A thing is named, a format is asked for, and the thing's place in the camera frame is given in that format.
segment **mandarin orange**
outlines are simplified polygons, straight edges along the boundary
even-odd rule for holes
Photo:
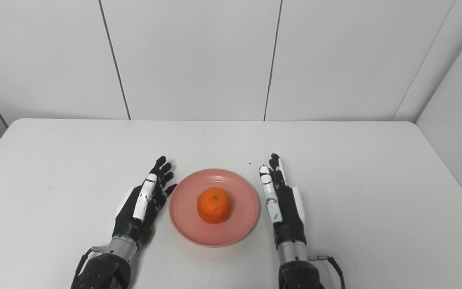
[[[204,222],[225,222],[231,214],[231,199],[219,188],[209,188],[197,198],[197,213]]]

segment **metal wrist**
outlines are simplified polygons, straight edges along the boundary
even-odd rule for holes
[[[306,245],[301,241],[282,242],[277,246],[277,253],[281,265],[292,261],[308,261]]]
[[[105,253],[117,255],[130,263],[138,248],[139,244],[130,236],[118,234],[111,239]]]

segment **pink plate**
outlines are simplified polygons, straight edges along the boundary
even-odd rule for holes
[[[231,198],[233,208],[227,221],[205,223],[197,214],[197,198],[206,189],[221,188]],[[223,247],[240,241],[258,218],[258,196],[240,175],[222,169],[194,172],[174,189],[170,199],[170,219],[187,240],[207,247]]]

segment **tabletop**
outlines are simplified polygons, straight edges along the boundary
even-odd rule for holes
[[[277,288],[258,174],[272,152],[301,192],[308,252],[334,256],[349,288],[462,287],[462,189],[412,123],[22,119],[0,140],[0,289],[69,288],[160,155],[176,182],[206,168],[240,174],[260,214],[238,243],[207,248],[176,232],[167,204],[132,261],[132,288]],[[315,265],[339,288],[332,267]]]

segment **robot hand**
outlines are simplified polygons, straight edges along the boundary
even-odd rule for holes
[[[299,190],[289,187],[277,154],[271,168],[260,167],[268,215],[274,225],[274,243],[279,254],[280,289],[323,289],[319,272],[308,260],[304,235],[304,210]]]
[[[130,285],[130,261],[152,237],[152,225],[177,184],[163,188],[174,177],[172,165],[160,157],[145,181],[134,187],[115,218],[112,240],[106,248],[92,247],[82,256],[71,289],[126,289]],[[88,255],[100,255],[86,262]]]

